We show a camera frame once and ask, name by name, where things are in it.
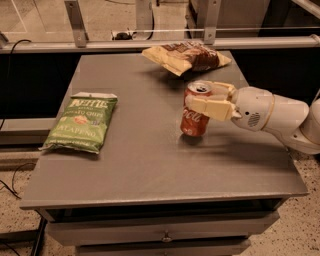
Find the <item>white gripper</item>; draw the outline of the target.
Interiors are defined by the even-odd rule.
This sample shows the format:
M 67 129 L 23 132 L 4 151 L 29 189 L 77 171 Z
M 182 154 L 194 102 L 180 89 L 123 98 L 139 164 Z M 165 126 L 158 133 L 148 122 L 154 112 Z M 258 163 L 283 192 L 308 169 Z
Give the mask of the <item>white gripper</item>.
M 236 91 L 234 85 L 222 82 L 205 84 L 211 88 L 210 97 L 187 96 L 185 104 L 190 110 L 218 121 L 231 119 L 236 126 L 250 131 L 259 131 L 267 123 L 274 103 L 271 92 L 256 87 Z

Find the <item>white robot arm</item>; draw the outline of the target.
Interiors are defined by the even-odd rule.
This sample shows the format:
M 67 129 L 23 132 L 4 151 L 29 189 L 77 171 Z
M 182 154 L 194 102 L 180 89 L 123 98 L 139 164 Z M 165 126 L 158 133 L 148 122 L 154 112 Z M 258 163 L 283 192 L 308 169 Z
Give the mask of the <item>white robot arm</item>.
M 198 80 L 187 85 L 185 106 L 217 121 L 231 120 L 249 131 L 264 131 L 299 152 L 320 153 L 320 100 L 307 103 L 256 87 Z

